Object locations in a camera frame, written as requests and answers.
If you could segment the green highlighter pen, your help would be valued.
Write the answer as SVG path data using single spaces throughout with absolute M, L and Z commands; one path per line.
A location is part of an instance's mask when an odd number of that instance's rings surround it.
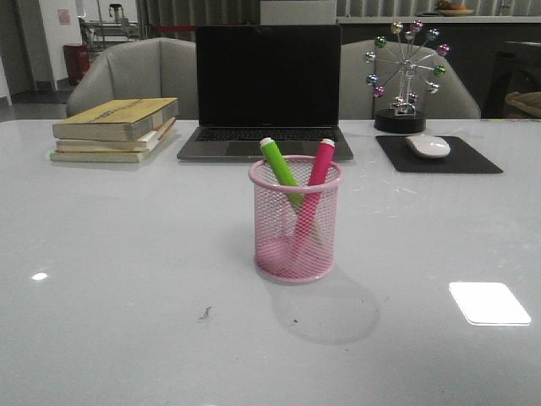
M 260 141 L 260 149 L 270 165 L 276 179 L 280 185 L 297 187 L 298 183 L 292 174 L 287 161 L 282 155 L 277 143 L 270 137 L 266 137 Z M 302 194 L 287 194 L 287 198 L 298 215 L 296 235 L 307 237 L 310 235 L 318 240 L 321 239 L 321 234 L 317 222 L 314 219 L 314 214 L 318 205 L 319 196 L 302 195 Z

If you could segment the pink highlighter pen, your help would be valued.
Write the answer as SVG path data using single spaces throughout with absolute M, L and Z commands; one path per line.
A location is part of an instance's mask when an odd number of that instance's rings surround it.
M 330 139 L 320 142 L 316 153 L 308 186 L 324 184 L 335 152 L 335 143 Z M 298 220 L 296 222 L 294 241 L 292 244 L 291 259 L 295 261 L 308 242 L 320 243 L 321 237 L 315 220 L 316 211 L 320 202 L 320 192 L 306 194 L 303 199 Z

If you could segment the bottom book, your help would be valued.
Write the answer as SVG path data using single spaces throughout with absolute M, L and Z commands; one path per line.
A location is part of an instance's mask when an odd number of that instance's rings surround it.
M 49 154 L 49 158 L 54 162 L 138 163 L 144 160 L 153 150 L 139 152 L 61 152 L 56 148 Z

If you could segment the fruit bowl on counter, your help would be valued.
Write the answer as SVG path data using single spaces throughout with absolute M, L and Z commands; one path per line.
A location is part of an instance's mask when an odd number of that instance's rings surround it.
M 447 0 L 436 1 L 434 11 L 445 17 L 462 17 L 473 14 L 473 10 L 468 6 Z

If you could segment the pink mesh pen holder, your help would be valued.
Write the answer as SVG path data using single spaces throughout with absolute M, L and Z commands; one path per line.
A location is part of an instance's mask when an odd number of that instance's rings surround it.
M 308 185 L 312 156 L 286 156 L 297 181 L 286 186 L 267 161 L 249 169 L 254 184 L 254 260 L 267 277 L 285 283 L 306 283 L 331 271 L 335 222 L 342 168 L 330 164 L 325 182 Z

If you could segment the white computer mouse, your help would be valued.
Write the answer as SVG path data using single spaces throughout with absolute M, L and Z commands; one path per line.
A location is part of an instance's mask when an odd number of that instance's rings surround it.
M 443 158 L 450 154 L 451 147 L 443 137 L 416 134 L 409 135 L 405 138 L 407 146 L 410 150 L 422 158 Z

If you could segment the grey laptop computer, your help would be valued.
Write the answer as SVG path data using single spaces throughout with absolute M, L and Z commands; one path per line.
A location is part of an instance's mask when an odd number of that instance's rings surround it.
M 342 31 L 338 25 L 208 25 L 196 30 L 199 125 L 182 161 L 250 162 L 272 138 L 284 155 L 336 145 L 353 153 L 339 124 Z

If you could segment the middle book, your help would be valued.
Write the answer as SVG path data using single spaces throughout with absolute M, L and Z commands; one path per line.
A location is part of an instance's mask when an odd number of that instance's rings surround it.
M 175 118 L 170 118 L 158 129 L 151 130 L 133 141 L 58 140 L 56 148 L 61 152 L 151 151 L 167 137 L 175 122 Z

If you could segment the red trash bin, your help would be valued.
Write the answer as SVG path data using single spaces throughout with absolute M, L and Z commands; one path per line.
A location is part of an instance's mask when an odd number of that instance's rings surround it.
M 63 45 L 63 54 L 68 82 L 71 85 L 77 85 L 90 68 L 88 47 L 84 44 Z

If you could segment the ferris wheel desk ornament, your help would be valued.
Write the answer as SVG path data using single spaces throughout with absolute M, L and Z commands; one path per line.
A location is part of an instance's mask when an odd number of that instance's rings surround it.
M 391 67 L 390 73 L 382 75 L 372 73 L 366 76 L 365 83 L 372 88 L 372 96 L 375 99 L 383 97 L 386 93 L 386 87 L 392 81 L 398 84 L 397 94 L 389 102 L 386 109 L 381 109 L 375 113 L 374 127 L 393 134 L 415 134 L 420 133 L 426 128 L 426 118 L 418 108 L 419 93 L 413 89 L 414 80 L 422 80 L 425 83 L 425 90 L 430 94 L 435 94 L 440 90 L 440 85 L 434 81 L 427 80 L 422 71 L 426 70 L 433 76 L 439 78 L 446 73 L 446 68 L 439 64 L 429 67 L 424 61 L 435 56 L 446 56 L 451 47 L 446 44 L 440 44 L 428 55 L 420 57 L 418 52 L 423 45 L 414 45 L 417 34 L 424 27 L 424 22 L 420 19 L 405 24 L 400 21 L 391 24 L 391 34 L 397 38 L 397 52 L 391 55 L 392 60 L 377 57 L 378 51 L 391 50 L 391 43 L 385 36 L 376 36 L 374 39 L 374 50 L 364 54 L 366 63 L 386 63 Z

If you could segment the top yellow book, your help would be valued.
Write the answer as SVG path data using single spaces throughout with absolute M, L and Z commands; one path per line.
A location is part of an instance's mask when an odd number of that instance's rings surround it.
M 131 141 L 178 114 L 176 97 L 112 100 L 55 123 L 52 133 L 60 140 Z

